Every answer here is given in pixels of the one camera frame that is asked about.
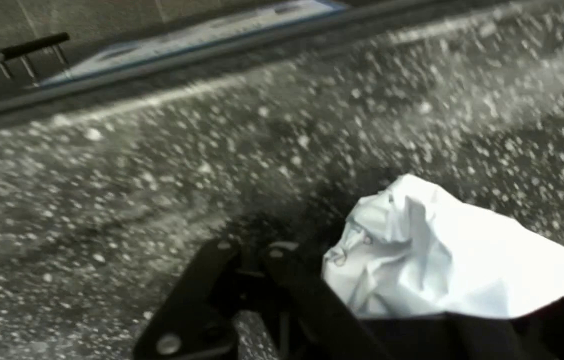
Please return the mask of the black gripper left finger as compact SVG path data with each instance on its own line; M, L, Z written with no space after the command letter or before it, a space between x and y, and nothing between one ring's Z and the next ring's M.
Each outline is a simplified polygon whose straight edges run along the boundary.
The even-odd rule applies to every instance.
M375 360L375 343L299 246L248 255L203 245L132 348L132 360L238 360L233 319L255 312L279 360Z

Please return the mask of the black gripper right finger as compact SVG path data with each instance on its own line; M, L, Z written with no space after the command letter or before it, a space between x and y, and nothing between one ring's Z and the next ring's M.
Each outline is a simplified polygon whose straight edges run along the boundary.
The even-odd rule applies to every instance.
M397 360L564 360L564 298L513 320L392 320L387 346Z

